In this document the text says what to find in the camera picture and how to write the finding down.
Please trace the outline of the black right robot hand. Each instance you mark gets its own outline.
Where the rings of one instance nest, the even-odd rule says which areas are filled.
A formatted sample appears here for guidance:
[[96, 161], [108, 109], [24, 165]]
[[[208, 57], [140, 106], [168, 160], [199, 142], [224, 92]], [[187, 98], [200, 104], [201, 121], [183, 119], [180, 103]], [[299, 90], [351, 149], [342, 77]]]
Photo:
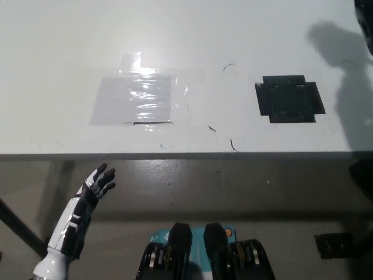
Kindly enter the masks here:
[[354, 0], [354, 7], [356, 18], [361, 27], [364, 40], [372, 54], [372, 1]]

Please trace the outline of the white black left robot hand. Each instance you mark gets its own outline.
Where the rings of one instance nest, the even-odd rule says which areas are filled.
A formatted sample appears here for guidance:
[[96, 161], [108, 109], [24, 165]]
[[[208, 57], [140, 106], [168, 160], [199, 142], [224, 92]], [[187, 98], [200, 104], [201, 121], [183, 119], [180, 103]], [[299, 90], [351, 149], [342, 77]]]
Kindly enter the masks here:
[[115, 187], [115, 169], [106, 168], [103, 163], [95, 169], [69, 200], [48, 242], [49, 250], [56, 250], [71, 261], [80, 257], [92, 213], [99, 200]]

